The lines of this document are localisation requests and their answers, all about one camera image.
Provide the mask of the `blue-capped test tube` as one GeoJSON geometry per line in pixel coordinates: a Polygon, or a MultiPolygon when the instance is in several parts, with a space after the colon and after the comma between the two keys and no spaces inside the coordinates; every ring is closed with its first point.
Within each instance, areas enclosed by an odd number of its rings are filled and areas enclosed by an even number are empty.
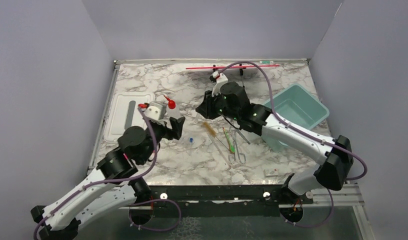
{"type": "Polygon", "coordinates": [[[194,150],[194,142],[195,142],[195,140],[194,140],[193,137],[190,137],[190,138],[188,139],[188,150],[187,150],[187,153],[188,153],[189,155],[192,155],[192,153],[193,153],[193,150],[194,150]]]}

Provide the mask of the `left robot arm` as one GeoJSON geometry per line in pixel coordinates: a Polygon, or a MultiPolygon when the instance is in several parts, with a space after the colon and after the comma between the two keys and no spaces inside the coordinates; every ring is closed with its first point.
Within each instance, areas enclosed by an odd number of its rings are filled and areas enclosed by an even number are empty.
{"type": "Polygon", "coordinates": [[[181,138],[185,118],[170,117],[170,127],[161,119],[148,116],[144,120],[146,128],[127,128],[117,147],[71,191],[52,204],[31,209],[37,224],[35,240],[73,240],[82,227],[108,212],[156,202],[144,176],[156,164],[160,141],[181,138]]]}

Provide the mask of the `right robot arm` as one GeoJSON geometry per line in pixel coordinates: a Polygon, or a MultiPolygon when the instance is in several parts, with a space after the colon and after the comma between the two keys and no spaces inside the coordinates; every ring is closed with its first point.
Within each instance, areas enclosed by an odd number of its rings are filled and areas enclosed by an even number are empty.
{"type": "Polygon", "coordinates": [[[235,120],[241,130],[279,140],[316,162],[314,168],[293,173],[284,182],[280,196],[288,204],[314,189],[341,190],[354,163],[348,138],[319,135],[264,105],[251,103],[245,89],[236,82],[223,84],[217,95],[205,91],[203,102],[195,110],[205,119],[235,120]]]}

